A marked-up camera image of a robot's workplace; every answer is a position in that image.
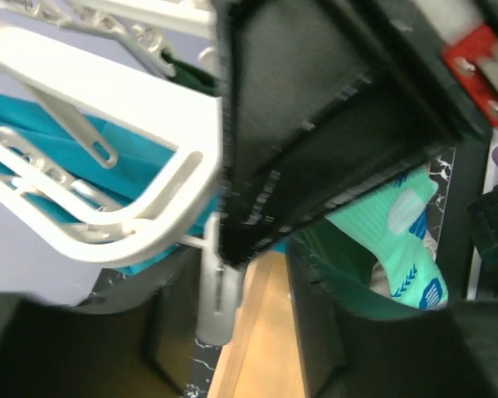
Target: sock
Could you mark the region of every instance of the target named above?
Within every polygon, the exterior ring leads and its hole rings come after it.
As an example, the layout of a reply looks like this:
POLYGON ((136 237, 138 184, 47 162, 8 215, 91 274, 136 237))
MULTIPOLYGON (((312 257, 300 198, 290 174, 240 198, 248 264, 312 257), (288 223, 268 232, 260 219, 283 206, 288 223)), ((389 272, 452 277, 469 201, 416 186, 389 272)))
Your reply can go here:
POLYGON ((394 300, 422 309, 448 300, 441 271, 422 242, 426 205, 436 190, 420 167, 327 216, 377 257, 394 300))

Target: wooden board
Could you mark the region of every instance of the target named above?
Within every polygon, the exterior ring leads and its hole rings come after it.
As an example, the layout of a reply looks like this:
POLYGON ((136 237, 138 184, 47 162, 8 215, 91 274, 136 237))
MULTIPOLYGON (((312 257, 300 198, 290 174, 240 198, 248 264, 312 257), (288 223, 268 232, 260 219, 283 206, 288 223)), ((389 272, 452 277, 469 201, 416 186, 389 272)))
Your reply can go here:
POLYGON ((247 271, 234 337, 208 397, 305 398, 284 255, 266 254, 247 271))

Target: teal fabric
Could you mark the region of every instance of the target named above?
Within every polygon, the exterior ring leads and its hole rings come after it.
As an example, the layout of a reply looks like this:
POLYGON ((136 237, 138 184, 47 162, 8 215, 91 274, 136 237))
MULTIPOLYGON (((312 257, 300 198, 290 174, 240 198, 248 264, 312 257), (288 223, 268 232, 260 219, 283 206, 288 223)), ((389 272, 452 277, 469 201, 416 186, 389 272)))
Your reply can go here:
MULTIPOLYGON (((120 156, 116 166, 110 170, 102 168, 91 158, 38 104, 0 95, 0 125, 16 129, 68 172, 85 179, 122 205, 126 205, 136 199, 149 185, 173 152, 106 120, 91 116, 88 116, 88 119, 120 156)), ((12 174, 2 164, 0 172, 12 174)), ((29 197, 29 199, 60 222, 77 222, 70 214, 45 199, 40 197, 29 197)), ((193 235, 203 233, 204 223, 215 209, 216 203, 216 199, 211 201, 188 233, 193 235)), ((121 271, 126 274, 137 274, 160 261, 173 249, 172 247, 152 259, 125 267, 121 271)))
POLYGON ((394 300, 421 309, 448 300, 441 271, 422 241, 426 205, 436 190, 421 167, 327 217, 376 256, 394 300))

